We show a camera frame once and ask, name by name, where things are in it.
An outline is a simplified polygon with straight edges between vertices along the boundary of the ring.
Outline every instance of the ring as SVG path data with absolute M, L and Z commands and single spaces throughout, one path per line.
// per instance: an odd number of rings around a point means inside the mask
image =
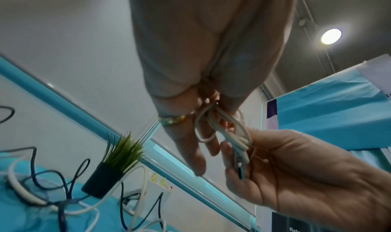
M 162 118 L 158 116 L 158 121 L 162 124 L 162 126 L 172 126 L 174 124 L 178 124 L 186 119 L 187 115 L 181 115 L 178 117 L 167 117 Z

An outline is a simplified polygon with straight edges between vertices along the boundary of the ceiling light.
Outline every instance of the ceiling light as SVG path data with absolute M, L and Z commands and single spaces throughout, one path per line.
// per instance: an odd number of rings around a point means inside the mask
M 323 44 L 330 45 L 337 42 L 342 36 L 342 32 L 339 29 L 330 29 L 325 32 L 321 38 Z

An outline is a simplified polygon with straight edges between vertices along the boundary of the black pot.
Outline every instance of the black pot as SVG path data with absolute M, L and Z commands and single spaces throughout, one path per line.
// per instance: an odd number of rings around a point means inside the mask
M 123 176 L 123 172 L 100 162 L 81 190 L 86 194 L 101 199 Z

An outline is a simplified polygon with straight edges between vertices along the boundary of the blue trim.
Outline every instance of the blue trim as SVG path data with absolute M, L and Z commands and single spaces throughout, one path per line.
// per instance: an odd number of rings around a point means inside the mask
M 20 70 L 18 67 L 14 66 L 10 62 L 6 61 L 4 58 L 0 57 L 0 75 L 3 75 L 7 79 L 11 80 L 30 94 L 34 95 L 38 99 L 42 100 L 49 106 L 53 107 L 54 109 L 58 110 L 59 112 L 63 113 L 70 119 L 74 120 L 75 122 L 79 123 L 81 126 L 85 127 L 87 130 L 92 131 L 99 137 L 101 137 L 104 140 L 107 140 L 108 134 L 109 135 L 116 135 L 119 137 L 118 133 L 115 133 L 102 123 L 100 123 L 97 119 L 91 117 L 86 112 L 81 110 L 80 108 L 76 107 L 69 101 L 67 101 L 65 98 L 61 97 L 60 95 L 56 94 L 53 90 L 50 90 L 46 86 L 44 86 L 39 81 L 35 80 L 22 70 Z M 247 228 L 245 225 L 241 224 L 239 221 L 234 219 L 232 216 L 227 214 L 225 211 L 221 210 L 217 206 L 213 205 L 209 201 L 207 201 L 205 198 L 203 198 L 201 195 L 178 181 L 177 179 L 173 178 L 171 175 L 166 173 L 165 171 L 158 168 L 155 164 L 153 164 L 150 161 L 144 160 L 143 164 L 156 172 L 157 174 L 165 177 L 167 180 L 172 182 L 177 187 L 181 188 L 194 198 L 196 198 L 198 201 L 202 202 L 206 206 L 210 207 L 223 217 L 227 218 L 232 223 L 236 224 L 240 228 L 242 228 L 245 231 L 250 231 L 249 228 Z

